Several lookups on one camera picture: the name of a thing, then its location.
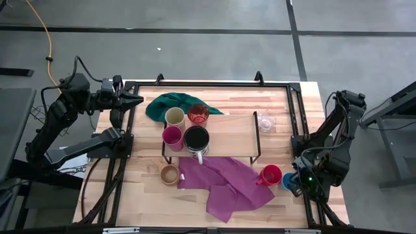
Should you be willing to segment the blue cup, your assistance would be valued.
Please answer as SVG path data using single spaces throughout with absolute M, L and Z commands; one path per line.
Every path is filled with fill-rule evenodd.
M 292 180 L 292 172 L 287 172 L 283 175 L 283 178 L 281 180 L 281 183 L 283 185 L 283 188 L 285 190 L 290 191 L 292 189 L 292 186 L 295 186 L 295 182 Z

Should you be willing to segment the clear glass mug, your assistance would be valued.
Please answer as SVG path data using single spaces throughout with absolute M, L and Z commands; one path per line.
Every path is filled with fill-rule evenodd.
M 276 117 L 270 113 L 264 112 L 257 115 L 259 129 L 263 132 L 271 132 L 276 124 Z

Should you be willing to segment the black metal stand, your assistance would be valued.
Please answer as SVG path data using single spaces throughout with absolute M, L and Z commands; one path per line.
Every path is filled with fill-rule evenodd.
M 416 81 L 368 110 L 360 121 L 362 129 L 378 131 L 393 161 L 396 179 L 379 184 L 381 189 L 416 185 L 416 172 L 407 160 L 416 161 Z

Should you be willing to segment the tall beige cup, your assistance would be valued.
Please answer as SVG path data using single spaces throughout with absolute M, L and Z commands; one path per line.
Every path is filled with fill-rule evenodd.
M 167 126 L 176 126 L 185 132 L 185 113 L 179 107 L 172 107 L 168 109 L 164 115 Z

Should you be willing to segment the orange patterned glass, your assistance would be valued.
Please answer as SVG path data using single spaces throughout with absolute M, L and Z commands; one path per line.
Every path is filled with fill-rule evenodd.
M 191 105 L 187 111 L 188 119 L 192 125 L 206 127 L 209 117 L 209 109 L 201 103 Z

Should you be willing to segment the red mug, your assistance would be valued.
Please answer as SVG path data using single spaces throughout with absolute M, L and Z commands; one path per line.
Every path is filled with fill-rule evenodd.
M 281 169 L 274 164 L 270 164 L 261 170 L 259 173 L 259 179 L 256 181 L 256 185 L 277 185 L 282 179 L 283 173 Z

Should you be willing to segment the wooden cup with handle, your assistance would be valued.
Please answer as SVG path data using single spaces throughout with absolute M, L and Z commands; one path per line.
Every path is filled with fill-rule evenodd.
M 153 159 L 152 162 L 158 168 L 160 179 L 165 185 L 175 185 L 179 181 L 181 172 L 176 165 L 166 164 L 157 159 Z

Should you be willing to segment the white mug with black squiggles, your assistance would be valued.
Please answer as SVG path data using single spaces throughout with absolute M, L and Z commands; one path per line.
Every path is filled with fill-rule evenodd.
M 203 156 L 209 151 L 210 136 L 204 127 L 189 127 L 183 135 L 183 143 L 190 155 L 203 164 Z

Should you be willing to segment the wooden shelf with black frame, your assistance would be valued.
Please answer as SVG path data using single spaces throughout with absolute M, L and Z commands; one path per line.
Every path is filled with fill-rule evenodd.
M 205 149 L 192 151 L 183 146 L 181 150 L 173 151 L 163 142 L 161 155 L 168 163 L 172 162 L 172 157 L 248 157 L 254 163 L 261 155 L 256 112 L 251 115 L 211 115 L 206 130 L 209 142 Z

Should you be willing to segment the green cloth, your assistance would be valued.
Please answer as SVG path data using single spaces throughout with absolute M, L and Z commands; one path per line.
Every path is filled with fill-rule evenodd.
M 186 93 L 170 92 L 156 97 L 146 107 L 146 115 L 155 122 L 165 122 L 165 114 L 168 109 L 178 107 L 186 114 L 190 107 L 195 104 L 205 105 L 209 110 L 209 114 L 223 114 L 217 108 L 209 106 L 197 97 Z

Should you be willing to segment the purple cloth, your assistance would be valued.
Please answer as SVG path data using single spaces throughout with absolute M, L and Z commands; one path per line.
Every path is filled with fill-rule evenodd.
M 228 222 L 235 211 L 253 211 L 275 198 L 265 185 L 257 185 L 259 174 L 248 165 L 231 157 L 208 157 L 200 164 L 191 157 L 179 158 L 184 179 L 179 189 L 209 191 L 206 212 Z

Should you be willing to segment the black floor strip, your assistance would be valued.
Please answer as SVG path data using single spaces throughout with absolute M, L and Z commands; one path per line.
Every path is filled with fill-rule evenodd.
M 34 71 L 30 69 L 19 68 L 0 68 L 0 75 L 16 76 L 16 77 L 32 77 Z

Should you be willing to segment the black metal table frame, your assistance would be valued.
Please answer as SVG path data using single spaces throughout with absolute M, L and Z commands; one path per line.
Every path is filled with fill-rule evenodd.
M 164 185 L 156 176 L 155 160 L 161 159 L 162 126 L 145 114 L 146 104 L 167 92 L 184 92 L 219 109 L 228 120 L 246 126 L 247 117 L 267 112 L 276 117 L 268 133 L 260 133 L 261 156 L 254 170 L 275 164 L 284 172 L 292 169 L 291 136 L 293 127 L 307 122 L 316 131 L 324 121 L 324 107 L 317 83 L 267 81 L 139 81 L 138 93 L 144 103 L 135 111 L 132 156 L 127 160 L 117 226 L 203 227 L 203 228 L 304 228 L 307 226 L 303 197 L 294 197 L 274 185 L 274 199 L 254 211 L 237 211 L 229 222 L 207 213 L 207 190 L 182 189 Z

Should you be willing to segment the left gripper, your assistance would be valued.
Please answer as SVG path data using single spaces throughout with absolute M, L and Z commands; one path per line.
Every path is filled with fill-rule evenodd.
M 122 112 L 126 112 L 141 104 L 144 98 L 138 94 L 132 94 L 124 89 L 122 77 L 115 75 L 112 80 L 104 78 L 99 91 L 99 107 L 101 109 L 120 109 L 121 97 L 129 99 L 122 102 Z

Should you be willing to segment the magenta plastic cup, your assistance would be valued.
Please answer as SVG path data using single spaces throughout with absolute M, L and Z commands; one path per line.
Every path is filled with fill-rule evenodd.
M 172 151 L 183 149 L 183 132 L 179 127 L 168 126 L 162 132 L 162 140 Z

